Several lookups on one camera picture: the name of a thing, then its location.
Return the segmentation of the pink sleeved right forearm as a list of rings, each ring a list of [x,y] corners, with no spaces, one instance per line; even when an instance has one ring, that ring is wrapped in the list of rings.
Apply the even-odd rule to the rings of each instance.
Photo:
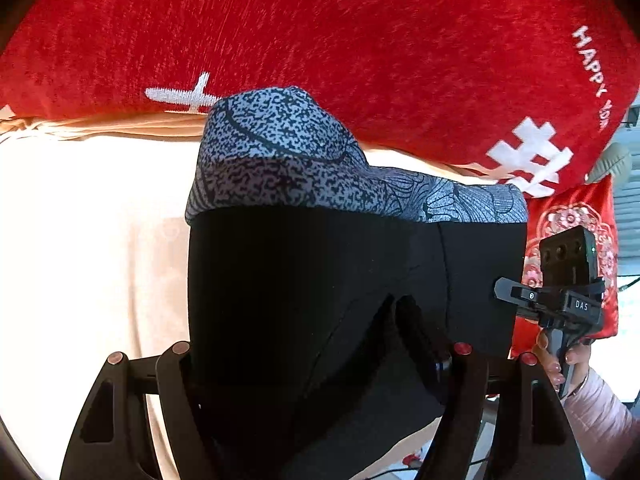
[[[638,456],[639,419],[592,368],[561,403],[578,448],[598,477],[613,479]]]

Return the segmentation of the right hand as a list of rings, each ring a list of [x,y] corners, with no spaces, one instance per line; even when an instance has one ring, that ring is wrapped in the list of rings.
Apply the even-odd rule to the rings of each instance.
[[[548,337],[540,332],[533,348],[533,354],[544,368],[554,390],[564,399],[576,392],[589,375],[589,359],[591,347],[588,344],[575,344],[568,349],[563,361],[548,351]],[[573,375],[568,378],[562,372],[562,364],[566,363],[573,369]]]

